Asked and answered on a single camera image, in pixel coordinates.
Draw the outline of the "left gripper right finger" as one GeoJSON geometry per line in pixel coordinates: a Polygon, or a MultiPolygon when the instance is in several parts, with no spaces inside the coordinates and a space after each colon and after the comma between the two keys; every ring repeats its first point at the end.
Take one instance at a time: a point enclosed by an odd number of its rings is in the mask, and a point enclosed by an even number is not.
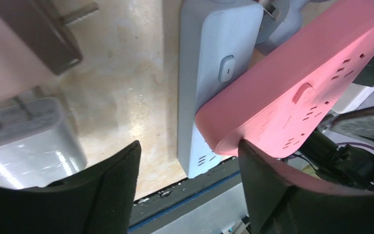
{"type": "Polygon", "coordinates": [[[374,192],[314,178],[247,140],[238,162],[254,234],[374,234],[374,192]]]}

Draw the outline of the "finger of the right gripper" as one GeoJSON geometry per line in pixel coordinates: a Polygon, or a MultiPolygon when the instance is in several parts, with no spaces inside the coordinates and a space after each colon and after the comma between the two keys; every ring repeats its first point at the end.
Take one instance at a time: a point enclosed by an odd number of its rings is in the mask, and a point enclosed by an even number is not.
{"type": "Polygon", "coordinates": [[[333,120],[330,130],[374,142],[374,106],[339,115],[333,120]]]}

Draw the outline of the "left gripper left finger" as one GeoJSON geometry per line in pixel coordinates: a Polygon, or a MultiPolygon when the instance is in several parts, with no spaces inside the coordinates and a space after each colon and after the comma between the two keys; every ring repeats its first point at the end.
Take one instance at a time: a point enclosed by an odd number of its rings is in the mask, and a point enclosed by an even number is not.
{"type": "Polygon", "coordinates": [[[134,141],[46,187],[0,187],[0,234],[125,234],[141,157],[134,141]]]}

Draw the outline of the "pink triangular power strip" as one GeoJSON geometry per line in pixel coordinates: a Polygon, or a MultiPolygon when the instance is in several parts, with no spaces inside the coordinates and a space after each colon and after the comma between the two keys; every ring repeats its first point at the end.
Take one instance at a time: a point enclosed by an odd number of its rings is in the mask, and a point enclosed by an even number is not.
{"type": "Polygon", "coordinates": [[[339,0],[202,106],[210,149],[295,152],[374,56],[374,0],[339,0]]]}

